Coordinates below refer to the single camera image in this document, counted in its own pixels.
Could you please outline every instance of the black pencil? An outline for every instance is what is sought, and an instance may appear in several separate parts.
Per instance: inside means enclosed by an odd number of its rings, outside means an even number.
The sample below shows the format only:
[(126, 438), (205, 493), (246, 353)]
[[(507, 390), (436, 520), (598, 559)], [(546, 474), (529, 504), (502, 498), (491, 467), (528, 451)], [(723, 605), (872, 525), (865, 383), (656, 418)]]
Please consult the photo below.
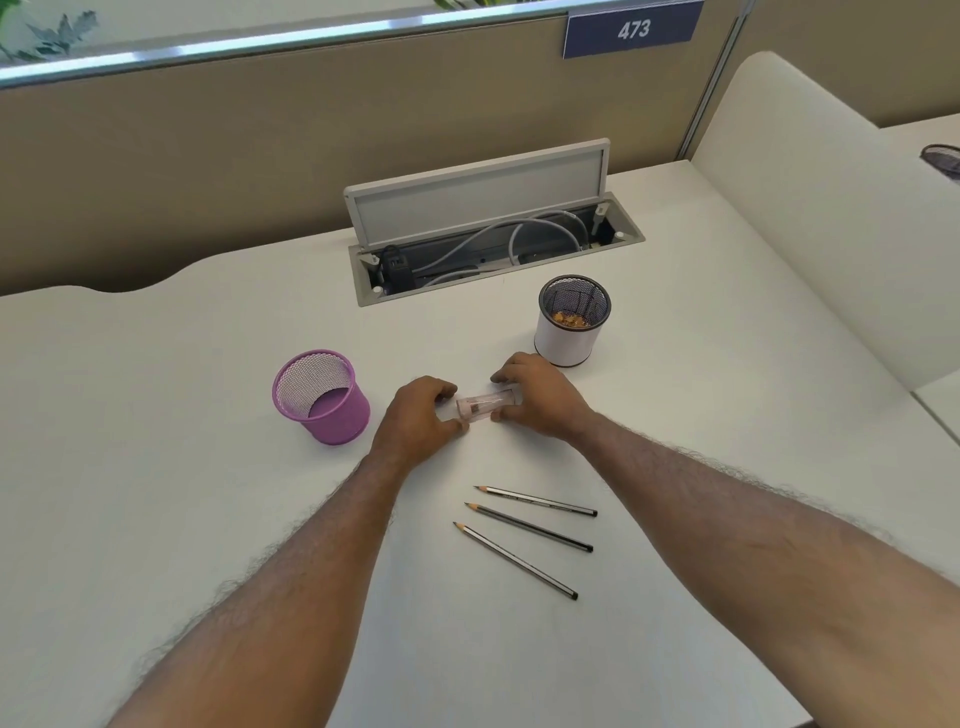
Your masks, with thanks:
[(537, 579), (539, 579), (545, 584), (549, 584), (551, 587), (556, 589), (561, 594), (570, 597), (574, 601), (576, 601), (577, 598), (580, 596), (576, 592), (574, 592), (572, 589), (570, 589), (568, 586), (566, 586), (564, 583), (557, 581), (550, 574), (544, 573), (543, 571), (539, 570), (537, 567), (533, 566), (532, 564), (528, 564), (519, 556), (514, 556), (514, 554), (512, 554), (506, 548), (498, 544), (495, 544), (486, 536), (483, 536), (477, 533), (476, 531), (474, 531), (468, 525), (464, 525), (463, 523), (457, 523), (456, 521), (454, 521), (453, 524), (457, 526), (457, 528), (459, 528), (461, 531), (466, 533), (468, 536), (470, 536), (470, 538), (476, 541), (477, 543), (483, 544), (489, 550), (495, 551), (496, 553), (500, 554), (507, 561), (512, 562), (514, 566), (518, 566), (524, 571), (526, 571), (527, 573), (533, 574), (534, 576), (537, 577)]
[(593, 553), (593, 546), (590, 544), (585, 544), (582, 541), (577, 541), (576, 539), (571, 539), (568, 536), (565, 536), (562, 533), (557, 533), (556, 531), (550, 531), (542, 526), (538, 526), (535, 523), (529, 523), (527, 521), (521, 521), (518, 518), (513, 516), (508, 516), (506, 513), (500, 513), (499, 511), (494, 511), (492, 508), (488, 508), (485, 505), (480, 505), (479, 503), (465, 503), (466, 506), (472, 508), (477, 513), (482, 513), (484, 516), (490, 516), (493, 519), (498, 521), (503, 521), (504, 523), (509, 523), (510, 525), (515, 525), (519, 528), (526, 529), (532, 533), (540, 534), (541, 536), (546, 536), (548, 539), (553, 539), (554, 541), (559, 541), (561, 544), (567, 544), (568, 546), (573, 546), (574, 548), (580, 548), (587, 553)]
[(546, 508), (555, 508), (558, 511), (566, 511), (568, 513), (580, 513), (584, 516), (593, 516), (597, 515), (597, 512), (592, 508), (587, 508), (583, 505), (570, 505), (569, 503), (561, 503), (558, 500), (550, 500), (549, 498), (539, 497), (539, 496), (527, 496), (524, 493), (514, 493), (513, 491), (504, 491), (500, 488), (491, 488), (486, 485), (474, 485), (478, 491), (483, 491), (484, 493), (489, 493), (491, 496), (497, 497), (506, 497), (510, 500), (519, 500), (523, 503), (533, 503), (534, 505), (542, 505)]

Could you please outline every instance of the white pencil holder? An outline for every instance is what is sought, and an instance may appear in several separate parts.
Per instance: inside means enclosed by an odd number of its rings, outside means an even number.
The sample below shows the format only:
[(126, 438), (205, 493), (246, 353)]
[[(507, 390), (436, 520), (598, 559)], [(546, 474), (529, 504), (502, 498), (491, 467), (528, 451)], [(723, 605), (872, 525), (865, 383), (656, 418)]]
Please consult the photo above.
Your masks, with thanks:
[(584, 276), (560, 276), (540, 290), (540, 317), (534, 347), (558, 367), (583, 364), (600, 328), (610, 317), (610, 296)]

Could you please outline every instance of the hairy forearm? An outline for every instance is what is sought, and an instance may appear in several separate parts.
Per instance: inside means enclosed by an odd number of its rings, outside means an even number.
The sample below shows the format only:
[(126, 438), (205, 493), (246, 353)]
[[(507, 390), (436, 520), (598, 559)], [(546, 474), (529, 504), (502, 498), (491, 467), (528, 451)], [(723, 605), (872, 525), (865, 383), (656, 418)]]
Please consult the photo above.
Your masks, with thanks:
[(406, 471), (370, 456), (148, 675), (111, 726), (324, 725)]
[(960, 591), (946, 579), (829, 513), (606, 418), (571, 442), (684, 585), (824, 725), (861, 724), (873, 709), (885, 725), (920, 693), (925, 710), (946, 700), (949, 682), (918, 671), (960, 678)]

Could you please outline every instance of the finger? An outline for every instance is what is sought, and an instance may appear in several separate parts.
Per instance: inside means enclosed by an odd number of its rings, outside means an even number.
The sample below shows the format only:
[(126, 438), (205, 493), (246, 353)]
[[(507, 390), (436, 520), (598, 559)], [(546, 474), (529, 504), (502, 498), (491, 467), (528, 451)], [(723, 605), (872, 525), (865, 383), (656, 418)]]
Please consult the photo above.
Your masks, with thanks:
[(537, 355), (527, 352), (515, 352), (513, 356), (507, 359), (506, 364), (529, 364), (530, 360), (535, 358)]
[(525, 378), (526, 367), (522, 364), (504, 364), (499, 371), (493, 373), (490, 381), (495, 384), (503, 384), (505, 382), (522, 384)]
[(457, 393), (457, 385), (453, 382), (437, 379), (435, 376), (422, 376), (414, 383), (434, 400), (449, 400)]
[(520, 422), (523, 418), (523, 405), (522, 404), (504, 404), (499, 409), (494, 409), (490, 413), (490, 419), (494, 422), (508, 422), (516, 423)]
[(440, 423), (441, 429), (446, 435), (446, 441), (449, 442), (455, 437), (460, 437), (470, 429), (470, 423), (466, 420), (445, 420)]
[(455, 394), (457, 394), (457, 385), (452, 381), (446, 381), (444, 379), (434, 379), (437, 383), (440, 384), (440, 394), (437, 395), (437, 398), (440, 400), (449, 400)]

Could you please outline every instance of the number sign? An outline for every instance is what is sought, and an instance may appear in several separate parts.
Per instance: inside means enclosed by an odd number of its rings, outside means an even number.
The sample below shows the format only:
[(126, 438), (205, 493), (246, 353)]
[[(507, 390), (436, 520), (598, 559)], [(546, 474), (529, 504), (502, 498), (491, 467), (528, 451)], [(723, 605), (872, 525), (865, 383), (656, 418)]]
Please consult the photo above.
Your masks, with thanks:
[(606, 11), (571, 12), (566, 21), (564, 58), (596, 56), (693, 38), (704, 0), (680, 0)]

